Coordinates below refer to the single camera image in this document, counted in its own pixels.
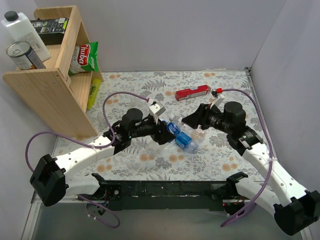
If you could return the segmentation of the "Pocari Sweat blue label bottle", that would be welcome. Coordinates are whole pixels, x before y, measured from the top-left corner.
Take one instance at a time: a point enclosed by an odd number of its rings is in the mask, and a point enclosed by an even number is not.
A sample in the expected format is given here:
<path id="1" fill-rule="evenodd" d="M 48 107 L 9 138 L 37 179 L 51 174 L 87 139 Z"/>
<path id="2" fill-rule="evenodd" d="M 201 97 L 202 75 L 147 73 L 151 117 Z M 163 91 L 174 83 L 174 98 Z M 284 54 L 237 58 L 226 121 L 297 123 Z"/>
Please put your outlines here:
<path id="1" fill-rule="evenodd" d="M 159 155 L 171 142 L 173 142 L 181 132 L 180 128 L 173 122 L 164 121 L 164 129 L 158 131 L 149 143 L 144 146 L 147 154 L 150 156 Z"/>

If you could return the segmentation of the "blue label crushed bottle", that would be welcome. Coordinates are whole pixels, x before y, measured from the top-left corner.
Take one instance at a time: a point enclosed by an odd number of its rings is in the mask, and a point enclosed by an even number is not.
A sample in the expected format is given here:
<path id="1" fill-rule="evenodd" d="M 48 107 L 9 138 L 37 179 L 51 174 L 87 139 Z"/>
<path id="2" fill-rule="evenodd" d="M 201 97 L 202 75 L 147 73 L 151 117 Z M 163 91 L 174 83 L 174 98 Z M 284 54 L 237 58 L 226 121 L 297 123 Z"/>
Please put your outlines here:
<path id="1" fill-rule="evenodd" d="M 175 143 L 186 153 L 194 154 L 198 149 L 198 144 L 183 131 L 175 136 Z"/>

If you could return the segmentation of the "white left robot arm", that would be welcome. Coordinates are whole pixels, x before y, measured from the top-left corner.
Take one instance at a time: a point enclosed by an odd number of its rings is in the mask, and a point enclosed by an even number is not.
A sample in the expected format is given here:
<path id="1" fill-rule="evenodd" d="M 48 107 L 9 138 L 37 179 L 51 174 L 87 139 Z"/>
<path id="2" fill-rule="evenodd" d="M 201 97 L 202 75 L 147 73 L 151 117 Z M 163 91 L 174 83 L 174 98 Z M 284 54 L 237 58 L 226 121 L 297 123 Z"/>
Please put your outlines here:
<path id="1" fill-rule="evenodd" d="M 51 157 L 44 155 L 30 178 L 30 184 L 46 206 L 58 203 L 65 196 L 86 195 L 101 200 L 108 192 L 107 182 L 97 173 L 78 176 L 78 172 L 97 161 L 109 158 L 125 150 L 132 139 L 151 136 L 159 145 L 175 139 L 167 131 L 167 123 L 160 119 L 165 108 L 158 103 L 149 107 L 149 115 L 137 108 L 129 109 L 111 130 L 105 132 L 88 147 Z"/>

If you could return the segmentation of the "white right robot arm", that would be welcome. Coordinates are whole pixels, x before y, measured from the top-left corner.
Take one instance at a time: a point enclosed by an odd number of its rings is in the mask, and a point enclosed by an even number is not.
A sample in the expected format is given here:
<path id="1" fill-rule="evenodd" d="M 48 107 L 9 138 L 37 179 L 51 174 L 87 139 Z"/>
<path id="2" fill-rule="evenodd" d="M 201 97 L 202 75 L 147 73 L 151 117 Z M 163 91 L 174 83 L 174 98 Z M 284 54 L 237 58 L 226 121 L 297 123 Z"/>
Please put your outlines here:
<path id="1" fill-rule="evenodd" d="M 278 162 L 269 157 L 263 139 L 246 123 L 246 112 L 235 101 L 220 111 L 214 104 L 200 104 L 182 122 L 193 129 L 215 128 L 226 133 L 229 145 L 263 176 L 271 190 L 264 190 L 255 202 L 273 215 L 280 229 L 289 236 L 320 219 L 320 193 L 299 184 Z"/>

